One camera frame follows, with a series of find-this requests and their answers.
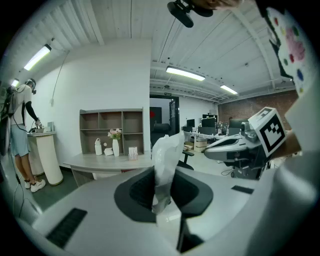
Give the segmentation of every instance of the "white panel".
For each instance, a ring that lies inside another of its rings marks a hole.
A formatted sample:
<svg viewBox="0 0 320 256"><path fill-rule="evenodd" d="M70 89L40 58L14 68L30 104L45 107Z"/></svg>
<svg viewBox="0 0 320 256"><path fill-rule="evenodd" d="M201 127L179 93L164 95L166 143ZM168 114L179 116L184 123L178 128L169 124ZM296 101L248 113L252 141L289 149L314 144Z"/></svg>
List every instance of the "white panel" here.
<svg viewBox="0 0 320 256"><path fill-rule="evenodd" d="M52 33L53 37L61 43L64 49L69 50L73 48L50 14L43 20L43 24Z"/></svg>
<svg viewBox="0 0 320 256"><path fill-rule="evenodd" d="M89 41L91 43L97 42L95 32L94 32L92 25L90 23L88 13L86 11L86 8L84 6L83 1L82 0L72 0L72 5L74 7L76 14L78 15L79 22L80 22L87 38L89 39Z"/></svg>
<svg viewBox="0 0 320 256"><path fill-rule="evenodd" d="M52 12L52 18L55 21L55 23L58 25L58 28L63 33L65 38L72 44L74 47L79 47L80 42L71 27L69 26L64 14L61 11L61 7L57 7Z"/></svg>
<svg viewBox="0 0 320 256"><path fill-rule="evenodd" d="M113 1L95 0L92 2L92 8L103 39L108 41L108 39L117 38Z"/></svg>
<svg viewBox="0 0 320 256"><path fill-rule="evenodd" d="M117 38L131 38L131 0L112 0Z"/></svg>
<svg viewBox="0 0 320 256"><path fill-rule="evenodd" d="M89 39L79 21L76 10L74 9L71 0L68 0L61 7L61 9L69 26L74 31L76 37L80 40L81 44L89 44Z"/></svg>

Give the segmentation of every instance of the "office chair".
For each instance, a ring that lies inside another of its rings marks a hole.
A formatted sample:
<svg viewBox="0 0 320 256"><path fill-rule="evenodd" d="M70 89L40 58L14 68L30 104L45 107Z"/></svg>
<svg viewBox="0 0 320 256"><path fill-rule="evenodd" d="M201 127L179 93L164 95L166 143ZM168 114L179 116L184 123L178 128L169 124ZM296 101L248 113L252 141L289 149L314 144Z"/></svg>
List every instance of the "office chair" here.
<svg viewBox="0 0 320 256"><path fill-rule="evenodd" d="M154 125L153 131L150 134L150 140L151 140L151 145L154 146L156 142L164 137L165 135L170 136L170 131L171 131L171 126L168 123L156 123ZM195 154L187 152L187 151L182 151L184 154L184 161L178 162L177 166L187 168L189 170L194 170L190 165L187 164L188 157L193 157Z"/></svg>

